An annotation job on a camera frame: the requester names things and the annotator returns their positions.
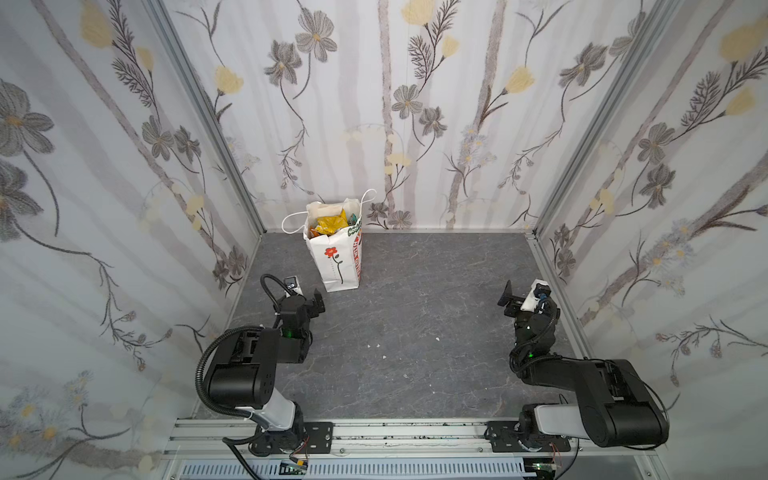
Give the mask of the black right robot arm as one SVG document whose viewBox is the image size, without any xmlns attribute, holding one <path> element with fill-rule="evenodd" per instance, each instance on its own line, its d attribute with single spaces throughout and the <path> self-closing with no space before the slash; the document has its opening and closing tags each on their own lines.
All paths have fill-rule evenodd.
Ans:
<svg viewBox="0 0 768 480">
<path fill-rule="evenodd" d="M 669 418 L 656 395 L 627 360 L 573 358 L 551 351 L 560 308 L 550 285 L 532 283 L 524 296 L 508 281 L 497 302 L 513 319 L 509 368 L 527 385 L 570 391 L 571 404 L 526 404 L 518 420 L 523 442 L 565 437 L 598 447 L 651 450 L 667 442 Z"/>
</svg>

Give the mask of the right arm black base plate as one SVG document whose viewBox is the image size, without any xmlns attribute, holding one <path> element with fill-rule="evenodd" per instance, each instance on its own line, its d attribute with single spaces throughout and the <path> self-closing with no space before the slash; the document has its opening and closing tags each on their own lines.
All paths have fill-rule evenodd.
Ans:
<svg viewBox="0 0 768 480">
<path fill-rule="evenodd" d="M 561 436 L 525 431 L 518 421 L 489 421 L 483 437 L 493 453 L 568 453 L 570 442 Z"/>
</svg>

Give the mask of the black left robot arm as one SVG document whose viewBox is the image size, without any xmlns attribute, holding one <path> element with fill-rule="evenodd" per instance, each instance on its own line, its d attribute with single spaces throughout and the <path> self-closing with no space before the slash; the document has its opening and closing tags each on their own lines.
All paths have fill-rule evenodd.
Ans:
<svg viewBox="0 0 768 480">
<path fill-rule="evenodd" d="M 256 455 L 299 449 L 308 434 L 300 406 L 276 387 L 279 364 L 301 364 L 313 343 L 312 319 L 325 312 L 319 291 L 309 298 L 289 293 L 277 302 L 271 328 L 229 329 L 202 354 L 195 389 L 209 410 L 257 424 L 249 441 Z"/>
</svg>

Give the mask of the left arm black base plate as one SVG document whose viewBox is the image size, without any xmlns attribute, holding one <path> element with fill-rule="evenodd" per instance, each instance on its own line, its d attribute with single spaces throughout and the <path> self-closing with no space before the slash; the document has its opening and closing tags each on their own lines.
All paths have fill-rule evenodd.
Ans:
<svg viewBox="0 0 768 480">
<path fill-rule="evenodd" d="M 332 422 L 305 422 L 290 430 L 260 433 L 248 445 L 248 451 L 257 457 L 286 454 L 329 454 L 333 441 Z"/>
</svg>

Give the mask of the white paper bag red flower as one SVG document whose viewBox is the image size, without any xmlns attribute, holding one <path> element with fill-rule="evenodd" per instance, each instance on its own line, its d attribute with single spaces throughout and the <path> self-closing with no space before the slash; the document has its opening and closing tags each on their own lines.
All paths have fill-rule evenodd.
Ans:
<svg viewBox="0 0 768 480">
<path fill-rule="evenodd" d="M 363 207 L 377 195 L 375 189 L 366 190 L 360 198 L 346 198 L 342 202 L 315 201 L 302 211 L 286 215 L 280 225 L 283 233 L 301 233 L 318 269 L 327 292 L 357 289 L 362 276 Z M 309 237 L 309 229 L 317 218 L 337 215 L 344 210 L 349 226 L 332 236 Z"/>
</svg>

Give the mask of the yellow snack packet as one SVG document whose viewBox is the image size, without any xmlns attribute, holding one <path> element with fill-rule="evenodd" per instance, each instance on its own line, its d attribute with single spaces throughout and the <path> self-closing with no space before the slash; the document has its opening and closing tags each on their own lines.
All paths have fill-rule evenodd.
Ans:
<svg viewBox="0 0 768 480">
<path fill-rule="evenodd" d="M 314 230 L 318 235 L 332 236 L 348 226 L 349 221 L 346 212 L 341 210 L 337 215 L 318 217 Z"/>
</svg>

